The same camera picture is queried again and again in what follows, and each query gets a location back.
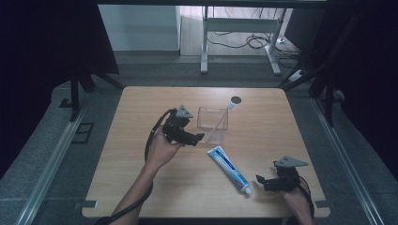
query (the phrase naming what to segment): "toothpaste tube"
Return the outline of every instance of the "toothpaste tube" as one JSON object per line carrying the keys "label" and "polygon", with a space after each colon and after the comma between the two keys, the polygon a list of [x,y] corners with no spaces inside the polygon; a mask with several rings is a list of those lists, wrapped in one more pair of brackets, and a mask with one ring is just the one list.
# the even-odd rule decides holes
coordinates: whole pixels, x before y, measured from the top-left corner
{"label": "toothpaste tube", "polygon": [[219,145],[209,151],[208,154],[222,167],[228,174],[229,178],[237,185],[240,191],[245,191],[248,195],[252,194],[249,182],[243,177],[237,167],[232,163],[231,159],[225,154]]}

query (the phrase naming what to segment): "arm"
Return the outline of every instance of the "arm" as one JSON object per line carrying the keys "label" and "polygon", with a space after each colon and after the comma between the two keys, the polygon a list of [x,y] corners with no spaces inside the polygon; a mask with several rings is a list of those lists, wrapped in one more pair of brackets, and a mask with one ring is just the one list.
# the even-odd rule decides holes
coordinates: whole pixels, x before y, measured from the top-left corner
{"label": "arm", "polygon": [[[145,166],[114,210],[113,215],[137,202],[146,194],[159,169],[174,157],[181,146],[183,146],[181,143],[168,143],[161,132],[161,127],[156,130]],[[142,205],[138,206],[111,224],[138,224],[141,208]]]}
{"label": "arm", "polygon": [[[309,193],[307,183],[300,178],[300,185]],[[289,209],[295,215],[300,225],[314,225],[315,221],[311,216],[310,206],[301,191],[296,187],[294,190],[286,192],[280,191],[281,196],[286,202]]]}

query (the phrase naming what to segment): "toothpaste label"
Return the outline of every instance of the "toothpaste label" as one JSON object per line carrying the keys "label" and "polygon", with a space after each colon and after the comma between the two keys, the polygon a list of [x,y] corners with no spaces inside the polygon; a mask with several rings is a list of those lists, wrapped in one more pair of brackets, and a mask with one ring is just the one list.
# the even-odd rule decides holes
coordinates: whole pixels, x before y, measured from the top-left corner
{"label": "toothpaste label", "polygon": [[223,159],[223,161],[231,168],[232,170],[236,170],[234,165],[219,151],[219,148],[216,149],[215,153],[219,155]]}

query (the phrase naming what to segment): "clear plastic box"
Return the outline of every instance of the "clear plastic box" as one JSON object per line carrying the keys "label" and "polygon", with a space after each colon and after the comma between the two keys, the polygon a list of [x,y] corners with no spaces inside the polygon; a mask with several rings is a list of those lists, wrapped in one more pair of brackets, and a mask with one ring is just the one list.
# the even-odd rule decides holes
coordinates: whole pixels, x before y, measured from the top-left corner
{"label": "clear plastic box", "polygon": [[205,133],[201,143],[222,144],[228,129],[228,110],[200,107],[197,118],[197,127]]}

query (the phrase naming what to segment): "toothpaste cap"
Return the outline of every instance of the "toothpaste cap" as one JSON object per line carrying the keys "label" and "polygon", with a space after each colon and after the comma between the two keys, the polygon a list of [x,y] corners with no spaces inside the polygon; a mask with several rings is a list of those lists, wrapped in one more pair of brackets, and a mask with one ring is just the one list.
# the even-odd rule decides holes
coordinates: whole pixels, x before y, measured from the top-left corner
{"label": "toothpaste cap", "polygon": [[252,190],[249,187],[247,187],[245,189],[245,191],[246,191],[246,194],[248,194],[248,195],[251,195],[253,193]]}

